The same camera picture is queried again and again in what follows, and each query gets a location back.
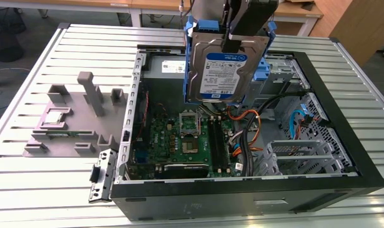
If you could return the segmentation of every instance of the wd label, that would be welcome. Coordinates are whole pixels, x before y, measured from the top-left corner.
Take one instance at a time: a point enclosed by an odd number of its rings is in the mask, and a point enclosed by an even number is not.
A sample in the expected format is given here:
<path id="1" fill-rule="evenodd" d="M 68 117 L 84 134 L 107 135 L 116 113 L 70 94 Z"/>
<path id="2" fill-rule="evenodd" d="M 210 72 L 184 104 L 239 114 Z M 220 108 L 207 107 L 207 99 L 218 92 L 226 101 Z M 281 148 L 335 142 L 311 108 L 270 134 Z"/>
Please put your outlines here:
<path id="1" fill-rule="evenodd" d="M 210 53 L 206 56 L 206 68 L 200 93 L 204 98 L 227 98 L 235 93 L 240 76 L 238 70 L 246 65 L 247 55 Z"/>

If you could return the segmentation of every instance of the green circuit board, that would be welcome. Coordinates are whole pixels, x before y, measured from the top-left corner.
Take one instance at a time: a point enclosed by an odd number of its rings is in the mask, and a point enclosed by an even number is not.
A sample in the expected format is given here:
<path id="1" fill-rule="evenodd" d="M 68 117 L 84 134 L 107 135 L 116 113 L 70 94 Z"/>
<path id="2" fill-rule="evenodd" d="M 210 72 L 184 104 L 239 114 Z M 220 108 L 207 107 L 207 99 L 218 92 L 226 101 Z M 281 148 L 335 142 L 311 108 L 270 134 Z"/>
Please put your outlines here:
<path id="1" fill-rule="evenodd" d="M 195 120 L 183 118 L 183 129 L 195 129 Z M 179 118 L 154 119 L 151 124 L 151 140 L 148 151 L 136 152 L 136 158 L 147 157 L 147 160 L 138 165 L 138 174 L 142 179 L 154 179 L 154 169 L 158 164 L 207 164 L 210 165 L 211 177 L 231 177 L 231 172 L 215 172 L 212 170 L 212 156 L 208 137 L 208 119 L 203 118 L 199 122 L 199 136 L 182 136 Z M 222 122 L 224 133 L 224 145 L 228 140 L 227 132 L 232 129 L 232 122 Z"/>

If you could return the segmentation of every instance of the metal bracket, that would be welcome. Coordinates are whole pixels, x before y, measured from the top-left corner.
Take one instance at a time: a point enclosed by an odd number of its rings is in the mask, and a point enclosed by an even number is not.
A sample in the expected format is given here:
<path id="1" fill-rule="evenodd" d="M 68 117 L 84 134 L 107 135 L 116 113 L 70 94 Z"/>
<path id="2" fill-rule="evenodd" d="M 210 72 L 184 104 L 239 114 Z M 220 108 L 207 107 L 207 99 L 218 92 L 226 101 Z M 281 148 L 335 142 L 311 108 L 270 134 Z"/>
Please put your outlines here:
<path id="1" fill-rule="evenodd" d="M 118 160 L 118 152 L 112 149 L 102 151 L 96 165 L 92 168 L 92 187 L 90 203 L 111 202 L 110 193 L 114 182 L 114 172 Z"/>

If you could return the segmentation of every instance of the aluminum table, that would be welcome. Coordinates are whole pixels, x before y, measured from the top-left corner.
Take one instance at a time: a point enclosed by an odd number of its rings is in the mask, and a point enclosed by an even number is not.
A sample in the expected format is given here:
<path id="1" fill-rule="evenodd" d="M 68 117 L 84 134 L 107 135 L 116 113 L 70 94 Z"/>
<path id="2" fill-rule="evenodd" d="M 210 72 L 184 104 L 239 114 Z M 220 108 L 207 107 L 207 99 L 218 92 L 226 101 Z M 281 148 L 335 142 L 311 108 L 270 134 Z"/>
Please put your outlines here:
<path id="1" fill-rule="evenodd" d="M 26 158 L 26 142 L 50 101 L 52 84 L 83 91 L 92 71 L 102 91 L 130 89 L 138 44 L 183 46 L 176 29 L 71 25 L 58 29 L 0 120 L 0 227 L 383 227 L 384 189 L 301 214 L 131 222 L 114 203 L 88 204 L 96 158 Z M 273 50 L 307 52 L 384 177 L 384 97 L 341 43 L 278 36 Z"/>

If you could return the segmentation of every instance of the red wire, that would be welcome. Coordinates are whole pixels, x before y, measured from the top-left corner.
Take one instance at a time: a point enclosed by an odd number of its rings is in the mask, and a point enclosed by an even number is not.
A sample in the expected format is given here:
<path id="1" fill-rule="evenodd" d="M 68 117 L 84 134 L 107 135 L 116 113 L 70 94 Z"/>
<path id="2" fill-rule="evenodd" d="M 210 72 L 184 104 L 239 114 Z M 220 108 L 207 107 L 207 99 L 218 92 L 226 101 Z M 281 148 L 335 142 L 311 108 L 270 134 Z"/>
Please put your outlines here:
<path id="1" fill-rule="evenodd" d="M 144 111 L 144 116 L 143 116 L 142 128 L 139 130 L 138 137 L 135 138 L 135 140 L 131 143 L 135 143 L 136 140 L 139 139 L 139 137 L 142 136 L 142 132 L 143 132 L 143 128 L 144 128 L 144 122 L 146 122 L 146 119 L 147 119 L 147 109 L 148 109 L 148 91 L 146 93 L 146 111 Z"/>

